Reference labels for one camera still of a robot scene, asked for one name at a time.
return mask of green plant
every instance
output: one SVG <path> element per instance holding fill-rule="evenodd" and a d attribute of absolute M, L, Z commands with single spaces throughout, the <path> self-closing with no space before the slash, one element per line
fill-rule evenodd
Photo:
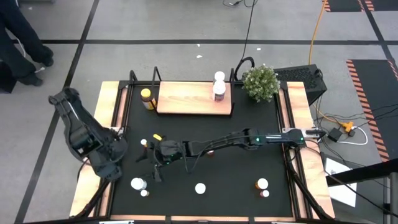
<path fill-rule="evenodd" d="M 243 73 L 243 88 L 248 91 L 250 97 L 257 102 L 267 100 L 271 102 L 275 93 L 279 91 L 280 81 L 274 69 L 262 64 L 260 67 L 251 68 Z"/>

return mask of black box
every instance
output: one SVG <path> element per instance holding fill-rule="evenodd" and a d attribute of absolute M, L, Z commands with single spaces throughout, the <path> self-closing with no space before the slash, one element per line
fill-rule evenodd
<path fill-rule="evenodd" d="M 289 68 L 274 69 L 278 73 L 277 79 L 287 82 L 304 82 L 308 105 L 312 105 L 324 92 L 327 91 L 323 75 L 316 65 L 304 65 Z"/>
<path fill-rule="evenodd" d="M 11 93 L 16 83 L 17 80 L 12 77 L 8 65 L 4 62 L 0 62 L 0 93 Z"/>

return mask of concrete floor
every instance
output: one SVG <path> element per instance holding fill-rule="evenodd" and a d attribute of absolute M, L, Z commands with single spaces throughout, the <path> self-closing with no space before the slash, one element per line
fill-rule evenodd
<path fill-rule="evenodd" d="M 79 40 L 93 0 L 56 0 L 54 4 L 23 4 L 22 12 L 43 40 Z M 260 0 L 254 8 L 250 39 L 310 40 L 321 0 Z M 386 40 L 398 40 L 398 12 L 373 12 Z M 243 44 L 203 44 L 200 39 L 244 39 L 250 9 L 229 8 L 222 0 L 100 0 L 88 33 L 89 40 L 196 39 L 195 44 L 85 44 L 71 86 L 94 113 L 101 82 L 126 80 L 131 69 L 150 80 L 158 66 L 165 80 L 210 80 L 216 71 L 228 73 L 241 58 Z M 348 45 L 345 40 L 377 40 L 365 12 L 326 12 L 318 40 L 340 45 L 314 46 L 312 62 L 322 69 L 328 91 L 321 110 L 362 113 L 346 67 L 346 59 L 386 59 L 380 45 Z M 0 95 L 1 223 L 16 219 L 53 116 L 47 97 L 62 89 L 78 47 L 48 45 L 55 64 L 41 72 L 40 88 L 20 83 L 11 95 Z M 398 46 L 389 46 L 398 57 Z M 309 45 L 248 45 L 247 56 L 275 68 L 308 63 Z M 324 122 L 325 127 L 332 124 Z M 49 152 L 30 201 L 25 222 L 67 218 L 76 187 L 79 162 L 67 149 L 64 125 L 58 122 Z M 368 136 L 369 128 L 364 127 Z M 357 135 L 353 141 L 362 141 Z M 368 165 L 380 162 L 372 138 L 363 147 L 331 144 L 345 159 Z"/>

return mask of black stand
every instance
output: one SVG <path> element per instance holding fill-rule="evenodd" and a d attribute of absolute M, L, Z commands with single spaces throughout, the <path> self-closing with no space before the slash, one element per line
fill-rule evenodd
<path fill-rule="evenodd" d="M 398 214 L 398 159 L 381 162 L 371 166 L 361 167 L 326 177 L 329 186 L 341 185 L 335 179 L 345 184 L 362 182 L 365 180 L 390 177 L 390 203 L 384 204 L 384 208 L 391 213 Z M 398 224 L 398 218 L 391 215 L 391 224 Z"/>

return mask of yellow lid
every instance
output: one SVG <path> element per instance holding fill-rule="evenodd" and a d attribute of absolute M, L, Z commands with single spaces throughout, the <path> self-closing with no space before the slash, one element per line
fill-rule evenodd
<path fill-rule="evenodd" d="M 142 97 L 144 97 L 144 98 L 148 98 L 148 97 L 150 97 L 150 90 L 149 89 L 143 89 L 143 90 L 141 90 L 141 96 Z"/>

